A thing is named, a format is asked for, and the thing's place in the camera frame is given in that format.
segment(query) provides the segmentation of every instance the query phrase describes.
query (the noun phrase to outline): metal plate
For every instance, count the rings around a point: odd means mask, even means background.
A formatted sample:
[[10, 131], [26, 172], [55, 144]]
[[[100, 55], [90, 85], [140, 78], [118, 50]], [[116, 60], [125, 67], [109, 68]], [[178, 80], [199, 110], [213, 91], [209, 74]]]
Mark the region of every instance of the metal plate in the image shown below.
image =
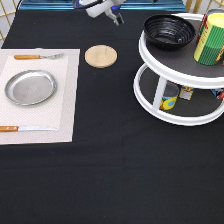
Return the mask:
[[28, 70], [12, 77], [5, 87], [6, 96], [19, 105], [33, 105], [49, 98], [56, 89], [55, 78], [43, 70]]

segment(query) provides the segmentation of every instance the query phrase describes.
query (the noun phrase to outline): yellow can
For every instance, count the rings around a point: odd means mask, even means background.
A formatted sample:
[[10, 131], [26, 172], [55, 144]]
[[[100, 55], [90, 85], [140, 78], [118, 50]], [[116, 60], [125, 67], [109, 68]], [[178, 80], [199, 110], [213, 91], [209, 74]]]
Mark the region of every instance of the yellow can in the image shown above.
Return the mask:
[[170, 110], [174, 107], [177, 96], [179, 95], [179, 88], [177, 85], [167, 82], [166, 89], [163, 94], [163, 98], [160, 104], [161, 110]]
[[202, 36], [194, 53], [200, 64], [215, 65], [224, 52], [224, 13], [208, 16]]

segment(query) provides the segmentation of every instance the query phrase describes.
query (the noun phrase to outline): two-tier rotating stand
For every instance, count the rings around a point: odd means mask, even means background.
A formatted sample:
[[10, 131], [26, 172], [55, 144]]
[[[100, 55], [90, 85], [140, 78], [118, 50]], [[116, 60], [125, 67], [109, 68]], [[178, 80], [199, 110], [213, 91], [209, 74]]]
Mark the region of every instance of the two-tier rotating stand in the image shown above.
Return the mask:
[[[196, 31], [202, 15], [175, 14], [189, 20]], [[211, 89], [224, 87], [224, 67], [219, 63], [206, 66], [194, 60], [196, 38], [176, 51], [163, 51], [146, 42], [144, 31], [139, 40], [139, 52], [145, 62], [134, 80], [134, 93], [141, 106], [153, 116], [178, 125], [194, 126], [211, 122], [224, 112], [224, 101], [216, 99]], [[167, 80], [195, 87], [191, 100], [180, 99], [173, 109], [160, 110]]]

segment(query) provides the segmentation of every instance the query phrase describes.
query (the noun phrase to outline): wooden coaster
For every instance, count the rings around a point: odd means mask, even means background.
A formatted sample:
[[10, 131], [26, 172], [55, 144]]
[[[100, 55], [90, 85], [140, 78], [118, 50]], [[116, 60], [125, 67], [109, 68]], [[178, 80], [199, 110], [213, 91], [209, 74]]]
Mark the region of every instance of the wooden coaster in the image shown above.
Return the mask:
[[93, 46], [86, 51], [85, 59], [93, 67], [106, 68], [115, 63], [117, 52], [105, 45]]

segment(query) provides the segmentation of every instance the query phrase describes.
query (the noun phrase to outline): wooden handle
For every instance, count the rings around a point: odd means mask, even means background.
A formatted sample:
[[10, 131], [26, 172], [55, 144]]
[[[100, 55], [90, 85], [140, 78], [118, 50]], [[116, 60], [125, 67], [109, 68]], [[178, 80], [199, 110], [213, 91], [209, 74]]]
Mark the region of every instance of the wooden handle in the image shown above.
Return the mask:
[[17, 60], [40, 59], [40, 55], [15, 55], [14, 58]]
[[13, 132], [18, 131], [18, 126], [0, 126], [0, 132]]

